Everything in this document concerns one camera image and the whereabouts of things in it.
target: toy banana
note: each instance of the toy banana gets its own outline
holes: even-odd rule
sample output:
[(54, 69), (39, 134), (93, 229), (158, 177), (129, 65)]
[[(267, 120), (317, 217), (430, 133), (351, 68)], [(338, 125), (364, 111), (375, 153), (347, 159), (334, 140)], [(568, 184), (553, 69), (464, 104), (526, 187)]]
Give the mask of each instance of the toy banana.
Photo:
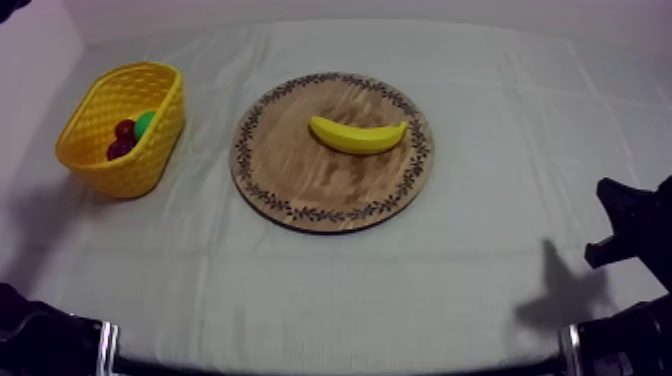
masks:
[(310, 118), (310, 129), (328, 146), (348, 154), (376, 154), (394, 147), (404, 137), (407, 124), (358, 128), (319, 116)]

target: dark red fruit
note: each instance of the dark red fruit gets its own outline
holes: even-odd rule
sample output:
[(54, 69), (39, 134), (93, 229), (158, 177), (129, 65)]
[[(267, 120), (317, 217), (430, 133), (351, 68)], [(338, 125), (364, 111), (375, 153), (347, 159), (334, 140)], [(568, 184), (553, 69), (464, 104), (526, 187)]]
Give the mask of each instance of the dark red fruit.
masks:
[(135, 122), (130, 119), (122, 120), (114, 128), (117, 140), (135, 140)]
[(107, 148), (107, 160), (123, 157), (135, 147), (135, 140), (116, 140)]

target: white tablecloth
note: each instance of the white tablecloth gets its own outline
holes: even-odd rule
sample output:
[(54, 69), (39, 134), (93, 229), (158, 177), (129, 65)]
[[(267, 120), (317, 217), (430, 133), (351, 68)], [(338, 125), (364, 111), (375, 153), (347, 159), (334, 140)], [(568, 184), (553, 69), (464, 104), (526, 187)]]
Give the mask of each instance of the white tablecloth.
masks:
[[(188, 121), (156, 190), (112, 202), (53, 145), (93, 79), (137, 60), (183, 72)], [(407, 94), (435, 167), (380, 226), (299, 234), (239, 196), (232, 132), (266, 90), (333, 70)], [(589, 270), (583, 247), (610, 234), (600, 178), (652, 189), (672, 173), (671, 100), (668, 62), (471, 25), (305, 21), (91, 48), (3, 192), (0, 280), (170, 363), (351, 373), (544, 356), (560, 327), (663, 293), (637, 260)]]

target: wooden plate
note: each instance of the wooden plate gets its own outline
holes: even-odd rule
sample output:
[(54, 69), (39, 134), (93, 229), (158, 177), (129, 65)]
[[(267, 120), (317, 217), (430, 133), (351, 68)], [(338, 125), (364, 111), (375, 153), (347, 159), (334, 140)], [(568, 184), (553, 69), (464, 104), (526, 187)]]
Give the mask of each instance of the wooden plate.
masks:
[[(313, 115), (360, 127), (408, 121), (399, 145), (372, 156), (332, 150), (315, 138)], [(309, 232), (348, 232), (401, 211), (434, 161), (427, 120), (405, 95), (375, 80), (321, 73), (288, 81), (243, 116), (229, 159), (238, 190), (259, 213)]]

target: woven basket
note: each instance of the woven basket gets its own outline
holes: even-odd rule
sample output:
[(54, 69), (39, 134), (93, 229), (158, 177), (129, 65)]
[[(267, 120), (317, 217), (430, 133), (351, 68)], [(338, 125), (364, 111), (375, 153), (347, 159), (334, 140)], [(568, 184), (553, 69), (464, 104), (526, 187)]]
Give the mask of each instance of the woven basket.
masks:
[[(133, 150), (108, 161), (114, 128), (123, 119), (156, 111)], [(166, 64), (118, 67), (96, 80), (56, 143), (58, 160), (95, 190), (118, 198), (156, 186), (184, 126), (180, 72)]]

